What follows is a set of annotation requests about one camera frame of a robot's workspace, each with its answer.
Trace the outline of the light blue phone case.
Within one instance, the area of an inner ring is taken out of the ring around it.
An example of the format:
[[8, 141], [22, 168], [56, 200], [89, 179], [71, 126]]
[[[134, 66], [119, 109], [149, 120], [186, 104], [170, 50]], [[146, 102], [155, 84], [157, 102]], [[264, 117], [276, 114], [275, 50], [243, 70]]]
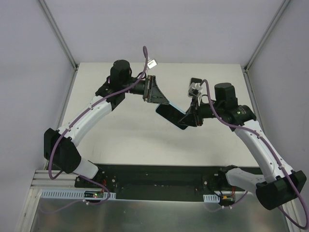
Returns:
[[175, 105], [173, 102], [169, 102], [169, 105], [171, 107], [173, 107], [174, 109], [178, 110], [179, 112], [181, 112], [182, 114], [185, 114], [186, 112], [184, 110], [182, 110], [180, 107], [178, 107], [177, 105]]

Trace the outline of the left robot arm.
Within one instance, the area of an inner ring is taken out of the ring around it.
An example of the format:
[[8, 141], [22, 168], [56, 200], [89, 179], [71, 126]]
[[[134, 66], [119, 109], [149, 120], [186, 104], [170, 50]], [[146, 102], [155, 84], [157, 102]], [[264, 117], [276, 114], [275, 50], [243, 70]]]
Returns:
[[55, 179], [51, 173], [53, 166], [61, 173], [77, 174], [88, 179], [98, 177], [98, 166], [82, 158], [77, 147], [83, 137], [125, 99], [126, 93], [141, 95], [147, 103], [169, 103], [160, 91], [156, 77], [147, 75], [147, 71], [156, 65], [155, 59], [147, 61], [143, 71], [133, 77], [128, 61], [115, 61], [106, 81], [95, 92], [87, 107], [57, 130], [48, 129], [44, 133], [44, 157], [48, 160], [51, 179]]

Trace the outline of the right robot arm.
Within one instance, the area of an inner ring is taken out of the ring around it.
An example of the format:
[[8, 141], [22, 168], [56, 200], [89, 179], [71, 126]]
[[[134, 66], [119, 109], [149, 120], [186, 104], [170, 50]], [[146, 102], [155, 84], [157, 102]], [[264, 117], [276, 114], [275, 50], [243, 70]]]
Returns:
[[216, 118], [228, 126], [246, 145], [261, 170], [261, 175], [248, 173], [230, 165], [221, 170], [228, 185], [253, 193], [267, 210], [277, 208], [296, 198], [304, 203], [301, 190], [307, 180], [302, 171], [295, 171], [276, 151], [263, 133], [252, 110], [239, 105], [235, 88], [230, 83], [215, 85], [214, 101], [203, 103], [210, 96], [207, 80], [191, 79], [189, 109], [179, 123], [190, 127], [202, 126], [205, 118]]

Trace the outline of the black smartphone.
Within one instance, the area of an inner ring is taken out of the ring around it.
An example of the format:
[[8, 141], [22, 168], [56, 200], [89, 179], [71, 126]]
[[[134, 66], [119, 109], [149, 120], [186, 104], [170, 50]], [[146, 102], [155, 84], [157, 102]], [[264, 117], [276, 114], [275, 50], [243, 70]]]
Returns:
[[185, 126], [185, 125], [181, 125], [179, 123], [179, 120], [185, 114], [182, 114], [178, 110], [176, 110], [173, 107], [171, 107], [169, 104], [168, 105], [159, 104], [156, 107], [155, 112], [157, 114], [159, 114], [160, 116], [162, 116], [167, 121], [169, 121], [170, 123], [172, 123], [173, 125], [175, 125], [176, 127], [178, 127], [179, 129], [181, 129], [181, 130], [185, 130], [188, 127], [188, 126]]

